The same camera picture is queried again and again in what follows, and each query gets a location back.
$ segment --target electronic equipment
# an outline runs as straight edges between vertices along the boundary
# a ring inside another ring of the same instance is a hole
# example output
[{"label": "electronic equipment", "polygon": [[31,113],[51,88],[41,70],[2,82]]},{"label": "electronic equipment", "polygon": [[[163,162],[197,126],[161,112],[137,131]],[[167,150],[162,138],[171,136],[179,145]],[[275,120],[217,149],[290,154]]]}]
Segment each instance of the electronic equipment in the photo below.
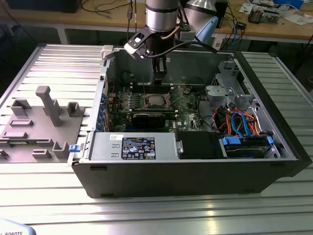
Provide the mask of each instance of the electronic equipment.
[{"label": "electronic equipment", "polygon": [[6,0],[11,9],[75,13],[82,0]]},{"label": "electronic equipment", "polygon": [[227,6],[228,6],[227,0],[216,0],[215,2],[216,16],[217,18],[219,18],[216,28],[221,28]]},{"label": "electronic equipment", "polygon": [[254,6],[248,16],[248,21],[250,23],[258,24],[259,22],[264,23],[278,23],[279,13],[275,9],[264,8],[259,6]]},{"label": "electronic equipment", "polygon": [[150,60],[102,58],[88,134],[69,148],[88,196],[261,192],[311,164],[240,52],[173,51],[159,84]]}]

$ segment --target power cable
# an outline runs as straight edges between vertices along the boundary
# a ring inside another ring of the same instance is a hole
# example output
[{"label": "power cable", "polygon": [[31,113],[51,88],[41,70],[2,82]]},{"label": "power cable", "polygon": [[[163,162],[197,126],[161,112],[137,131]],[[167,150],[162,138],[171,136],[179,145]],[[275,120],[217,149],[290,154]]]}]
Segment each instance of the power cable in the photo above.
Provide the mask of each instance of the power cable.
[{"label": "power cable", "polygon": [[81,5],[82,9],[83,9],[83,10],[85,10],[85,11],[88,11],[88,12],[95,12],[95,13],[97,13],[97,12],[106,12],[106,11],[111,11],[111,10],[114,10],[114,9],[120,8],[120,7],[122,7],[122,6],[127,6],[127,5],[129,5],[129,3],[127,3],[127,4],[119,5],[119,6],[116,6],[116,7],[110,8],[110,9],[99,10],[99,11],[92,11],[92,10],[86,9],[86,8],[84,7],[84,4],[85,4],[86,2],[88,2],[88,1],[89,1],[89,0],[85,0],[84,2],[82,2],[82,5]]},{"label": "power cable", "polygon": [[127,41],[129,40],[129,27],[131,24],[131,19],[133,17],[133,0],[130,1],[128,10],[127,10]]},{"label": "power cable", "polygon": [[31,40],[34,41],[34,43],[37,45],[38,42],[24,29],[23,26],[21,26],[21,24],[7,11],[7,9],[4,7],[2,0],[0,0],[1,6],[4,9],[4,11],[8,14],[8,16],[19,26],[21,27],[24,32],[31,38]]},{"label": "power cable", "polygon": [[195,41],[187,41],[187,42],[183,42],[183,43],[177,44],[176,46],[173,46],[172,48],[166,50],[163,53],[160,53],[160,54],[157,54],[157,55],[147,55],[146,58],[157,58],[159,56],[163,56],[163,55],[165,55],[165,54],[175,50],[176,48],[179,48],[179,47],[184,46],[184,45],[189,45],[189,44],[200,45],[200,46],[204,47],[205,49],[207,49],[208,51],[210,51],[212,53],[217,53],[217,50],[215,50],[213,47],[211,47],[211,46],[209,46],[207,44],[204,44],[204,43],[201,43],[201,42],[195,42]]}]

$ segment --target warning sticker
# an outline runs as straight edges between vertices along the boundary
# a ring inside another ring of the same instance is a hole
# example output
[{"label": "warning sticker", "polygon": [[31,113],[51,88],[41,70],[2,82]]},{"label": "warning sticker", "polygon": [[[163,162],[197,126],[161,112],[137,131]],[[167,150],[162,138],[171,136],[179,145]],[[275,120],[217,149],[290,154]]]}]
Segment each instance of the warning sticker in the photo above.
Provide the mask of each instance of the warning sticker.
[{"label": "warning sticker", "polygon": [[124,160],[156,159],[155,138],[123,138],[122,159]]}]

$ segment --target blue latch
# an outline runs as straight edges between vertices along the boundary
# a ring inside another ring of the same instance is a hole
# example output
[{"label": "blue latch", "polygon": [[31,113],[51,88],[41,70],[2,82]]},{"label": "blue latch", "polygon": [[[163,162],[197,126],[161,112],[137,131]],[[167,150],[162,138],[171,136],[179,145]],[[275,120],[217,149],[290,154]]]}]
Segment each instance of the blue latch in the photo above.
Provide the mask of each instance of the blue latch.
[{"label": "blue latch", "polygon": [[80,152],[80,145],[78,145],[78,144],[71,144],[71,145],[69,146],[68,151],[69,151],[70,153],[79,153],[79,152]]},{"label": "blue latch", "polygon": [[273,145],[274,144],[274,141],[273,141],[273,138],[271,136],[268,136],[268,143],[270,145]]},{"label": "blue latch", "polygon": [[223,145],[228,144],[241,144],[240,139],[238,136],[225,136],[222,139]]}]

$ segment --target desk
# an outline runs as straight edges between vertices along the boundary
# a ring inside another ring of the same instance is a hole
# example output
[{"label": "desk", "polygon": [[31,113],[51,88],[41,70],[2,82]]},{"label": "desk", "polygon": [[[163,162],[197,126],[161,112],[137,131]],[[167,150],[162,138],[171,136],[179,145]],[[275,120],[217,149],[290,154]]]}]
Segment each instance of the desk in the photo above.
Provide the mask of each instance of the desk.
[{"label": "desk", "polygon": [[[109,2],[109,0],[98,0],[97,3]],[[248,23],[248,15],[238,13],[239,4],[245,0],[230,0],[230,7],[234,15],[239,21],[246,23],[246,31],[243,39],[256,41],[273,41],[273,42],[289,42],[289,43],[307,43],[313,33],[313,25],[297,25],[285,19],[280,19],[278,24]],[[110,8],[126,4],[127,0],[118,0],[110,5]],[[93,10],[92,1],[84,5],[85,8]],[[10,14],[22,25],[37,26],[37,27],[52,27],[57,29],[60,41],[62,44],[68,44],[65,29],[85,29],[85,30],[100,30],[100,31],[124,31],[127,29],[127,6],[117,8],[112,11],[111,19],[98,15],[94,12],[88,12],[79,8],[76,13],[61,13],[61,12],[46,12],[46,11],[31,11],[31,10],[11,10],[6,5],[6,9]],[[313,7],[303,5],[301,10],[313,10]],[[137,4],[137,27],[145,25],[145,5]],[[0,24],[14,25],[16,24],[2,8],[0,8]],[[134,32],[134,19],[131,21],[130,32]],[[215,48],[220,48],[222,40],[231,34],[232,29],[227,21],[224,21],[222,27],[216,29],[213,37]]]}]

